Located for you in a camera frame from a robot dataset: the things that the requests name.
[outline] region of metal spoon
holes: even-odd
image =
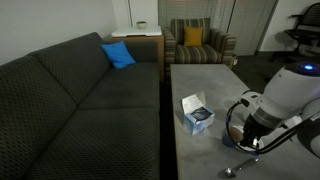
[[[251,164],[253,164],[254,162],[257,162],[259,159],[257,157],[254,158],[250,158],[247,161],[241,163],[240,165],[234,167],[234,168],[228,168],[225,171],[225,174],[228,178],[233,178],[237,176],[237,172],[241,171],[242,168],[244,168],[245,166],[249,166]]]

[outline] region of white box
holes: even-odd
[[[184,111],[183,125],[191,135],[197,134],[213,123],[214,112],[206,107],[205,104],[206,101],[203,91],[182,99],[182,108]]]

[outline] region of gray table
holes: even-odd
[[[227,111],[248,88],[225,65],[171,65],[171,77],[179,179],[226,179],[223,172],[227,167],[252,157],[221,142]],[[180,101],[199,91],[204,91],[215,119],[207,129],[192,136],[183,126]],[[244,124],[243,111],[242,107],[235,109],[232,125]],[[282,132],[278,129],[264,137],[264,143]],[[320,159],[309,153],[296,136],[292,140],[261,155],[256,164],[238,172],[236,179],[320,179]]]

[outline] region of white wall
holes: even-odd
[[[320,0],[279,0],[258,51],[291,51],[297,43],[283,31],[294,28],[293,14],[301,14]]]
[[[116,29],[112,0],[0,0],[0,64],[75,37]]]
[[[130,27],[128,0],[112,0],[118,28]],[[133,27],[137,21],[146,21],[148,26],[158,26],[157,0],[129,0]]]

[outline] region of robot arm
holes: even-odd
[[[302,113],[303,121],[313,121],[309,124],[314,124],[320,116],[320,65],[305,62],[289,64],[271,79],[262,95],[248,92],[243,94],[240,102],[251,111],[244,125],[242,146],[257,148],[256,142],[262,136],[269,135],[285,120],[299,113]],[[319,157],[320,126],[315,131],[317,137],[313,138],[311,147]]]

